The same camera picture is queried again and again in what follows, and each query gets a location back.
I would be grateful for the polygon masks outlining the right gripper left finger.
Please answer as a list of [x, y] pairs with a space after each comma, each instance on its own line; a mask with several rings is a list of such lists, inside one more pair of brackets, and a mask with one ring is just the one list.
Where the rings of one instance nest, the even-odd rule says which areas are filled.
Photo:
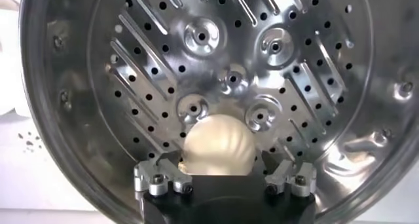
[[192, 176], [183, 173], [178, 164], [181, 151], [163, 153], [151, 160], [144, 160], [134, 166], [135, 197], [141, 198], [145, 193], [160, 197], [172, 190], [181, 195], [193, 192]]

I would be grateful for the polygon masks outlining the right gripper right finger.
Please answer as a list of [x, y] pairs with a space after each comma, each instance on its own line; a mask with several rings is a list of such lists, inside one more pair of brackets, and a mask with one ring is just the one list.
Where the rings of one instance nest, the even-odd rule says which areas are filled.
[[288, 185], [291, 194], [305, 198], [314, 194], [316, 190], [317, 170], [308, 162], [302, 163], [297, 172], [293, 169], [290, 160], [283, 160], [272, 174], [265, 177], [266, 192], [270, 195], [279, 195], [285, 192]]

